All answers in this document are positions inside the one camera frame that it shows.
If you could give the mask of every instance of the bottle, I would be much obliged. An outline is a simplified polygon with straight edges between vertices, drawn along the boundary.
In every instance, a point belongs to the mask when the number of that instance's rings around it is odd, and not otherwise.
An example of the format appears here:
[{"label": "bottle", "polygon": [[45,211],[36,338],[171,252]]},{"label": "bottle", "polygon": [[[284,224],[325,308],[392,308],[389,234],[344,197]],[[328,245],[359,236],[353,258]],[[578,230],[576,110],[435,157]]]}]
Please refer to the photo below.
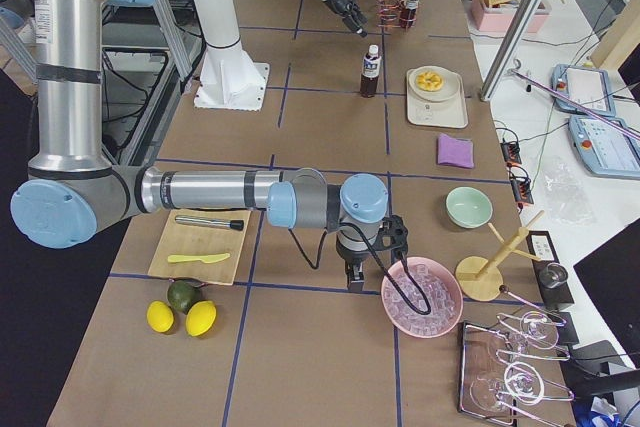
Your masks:
[{"label": "bottle", "polygon": [[413,25],[420,0],[404,0],[400,11],[400,27],[408,29]]},{"label": "bottle", "polygon": [[378,77],[380,76],[380,62],[382,57],[378,53],[378,46],[369,46],[369,52],[362,60],[362,76],[360,77],[360,95],[373,97],[378,89]]}]

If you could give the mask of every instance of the copper coil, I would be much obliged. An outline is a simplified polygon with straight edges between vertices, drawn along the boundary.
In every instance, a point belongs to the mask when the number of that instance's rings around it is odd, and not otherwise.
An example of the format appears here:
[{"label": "copper coil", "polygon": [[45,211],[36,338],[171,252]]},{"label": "copper coil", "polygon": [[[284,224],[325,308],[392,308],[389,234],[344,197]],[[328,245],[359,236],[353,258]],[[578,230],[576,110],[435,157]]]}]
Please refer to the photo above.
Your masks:
[{"label": "copper coil", "polygon": [[398,0],[378,0],[379,27],[397,27],[400,5]]}]

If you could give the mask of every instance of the yellow knife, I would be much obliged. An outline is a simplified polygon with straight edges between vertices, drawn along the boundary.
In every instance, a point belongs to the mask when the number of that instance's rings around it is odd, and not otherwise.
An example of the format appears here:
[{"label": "yellow knife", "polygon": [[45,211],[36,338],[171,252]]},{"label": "yellow knife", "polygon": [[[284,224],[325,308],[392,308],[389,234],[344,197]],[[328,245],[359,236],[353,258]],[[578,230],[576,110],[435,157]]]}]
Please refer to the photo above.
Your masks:
[{"label": "yellow knife", "polygon": [[231,254],[211,254],[211,255],[170,255],[167,262],[175,264],[177,262],[204,262],[205,264],[213,264],[221,262],[231,257]]}]

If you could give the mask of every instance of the white pillar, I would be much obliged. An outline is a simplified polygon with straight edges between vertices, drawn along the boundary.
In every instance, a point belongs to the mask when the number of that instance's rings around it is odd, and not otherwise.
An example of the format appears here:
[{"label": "white pillar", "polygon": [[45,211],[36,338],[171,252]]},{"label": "white pillar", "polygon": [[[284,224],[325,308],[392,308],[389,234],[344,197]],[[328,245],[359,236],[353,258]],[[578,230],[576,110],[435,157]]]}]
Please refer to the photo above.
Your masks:
[{"label": "white pillar", "polygon": [[233,0],[194,0],[207,51],[196,107],[260,110],[269,65],[242,50]]}]

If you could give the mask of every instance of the wooden table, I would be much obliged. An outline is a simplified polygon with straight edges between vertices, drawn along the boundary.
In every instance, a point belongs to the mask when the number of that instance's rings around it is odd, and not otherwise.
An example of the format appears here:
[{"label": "wooden table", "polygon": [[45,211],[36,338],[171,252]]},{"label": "wooden table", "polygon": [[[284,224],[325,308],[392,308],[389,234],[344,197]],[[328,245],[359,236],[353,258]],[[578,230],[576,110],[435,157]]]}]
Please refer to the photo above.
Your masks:
[{"label": "wooden table", "polygon": [[[490,106],[475,95],[481,78],[460,0],[422,0],[415,27],[385,35],[376,27],[377,0],[357,1],[370,18],[366,39],[345,32],[318,0],[235,0],[245,50],[271,64],[264,106],[201,110],[193,93],[184,95],[157,166],[312,166],[332,183],[369,172],[388,185],[390,212],[409,229],[410,255],[452,271],[469,255],[491,256],[498,244],[490,230],[461,229],[444,207],[451,189],[470,185],[491,198],[503,235],[520,225]],[[384,60],[378,95],[364,99],[357,90],[370,43]],[[421,65],[462,75],[469,125],[445,131],[473,140],[474,169],[436,165],[442,130],[407,122],[404,77]],[[365,293],[350,294],[333,239],[320,270],[311,271],[287,231],[260,213],[248,225],[235,284],[204,289],[218,306],[214,328],[200,339],[183,328],[153,333],[145,311],[166,298],[168,283],[146,272],[167,215],[131,222],[50,426],[478,424],[456,411],[455,332],[432,340],[400,333],[382,307],[373,262],[365,264]],[[307,250],[319,236],[299,232]],[[502,272],[512,291],[539,301],[530,261],[512,256]],[[463,318],[491,325],[498,312],[516,308],[504,299],[466,299]],[[548,370],[561,379],[557,366]],[[572,420],[566,404],[553,404],[547,416]]]}]

